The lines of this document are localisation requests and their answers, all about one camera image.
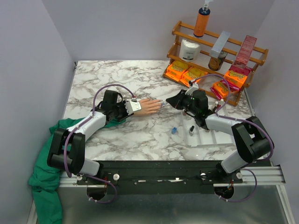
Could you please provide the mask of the mannequin hand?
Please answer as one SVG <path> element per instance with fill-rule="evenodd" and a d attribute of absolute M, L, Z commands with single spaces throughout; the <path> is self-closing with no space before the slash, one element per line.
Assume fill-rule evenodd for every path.
<path fill-rule="evenodd" d="M 153 99 L 142 99 L 139 101 L 141 105 L 141 110 L 134 113 L 134 116 L 142 117 L 148 116 L 151 114 L 158 113 L 160 108 L 163 107 L 162 100 L 153 100 Z"/>

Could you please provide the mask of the blue nail polish bottle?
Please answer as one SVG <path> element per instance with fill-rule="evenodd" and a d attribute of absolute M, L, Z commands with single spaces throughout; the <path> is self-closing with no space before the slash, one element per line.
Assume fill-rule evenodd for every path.
<path fill-rule="evenodd" d="M 172 135 L 176 135 L 178 133 L 178 129 L 176 127 L 173 127 L 171 130 Z"/>

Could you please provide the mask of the green jacket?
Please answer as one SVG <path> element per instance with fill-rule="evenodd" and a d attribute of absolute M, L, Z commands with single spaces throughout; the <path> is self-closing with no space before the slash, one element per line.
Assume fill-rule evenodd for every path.
<path fill-rule="evenodd" d="M 82 119 L 61 119 L 49 128 L 50 137 L 37 157 L 33 173 L 28 180 L 36 206 L 37 219 L 40 224 L 61 224 L 63 209 L 57 193 L 60 180 L 60 170 L 47 165 L 47 158 L 53 139 L 58 128 L 66 129 Z"/>

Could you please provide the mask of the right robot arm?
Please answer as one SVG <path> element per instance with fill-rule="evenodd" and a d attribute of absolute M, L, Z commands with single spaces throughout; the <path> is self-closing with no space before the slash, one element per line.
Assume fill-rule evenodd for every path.
<path fill-rule="evenodd" d="M 217 165 L 215 178 L 221 183 L 227 182 L 232 173 L 244 168 L 260 157 L 274 151 L 274 144 L 259 118 L 235 119 L 219 115 L 219 110 L 209 109 L 205 91 L 192 93 L 181 90 L 177 95 L 167 98 L 166 102 L 177 110 L 183 110 L 191 116 L 195 124 L 205 130 L 214 130 L 234 137 L 237 151 Z"/>

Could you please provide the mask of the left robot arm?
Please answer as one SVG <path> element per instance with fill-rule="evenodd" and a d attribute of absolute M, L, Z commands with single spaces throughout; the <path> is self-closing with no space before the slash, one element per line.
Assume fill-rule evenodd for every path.
<path fill-rule="evenodd" d="M 85 158 L 86 141 L 111 121 L 123 121 L 142 108 L 135 97 L 121 101 L 118 98 L 122 98 L 120 93 L 106 90 L 103 100 L 87 117 L 71 127 L 58 128 L 53 135 L 47 165 L 68 174 L 87 175 L 93 184 L 101 183 L 104 176 L 99 162 Z"/>

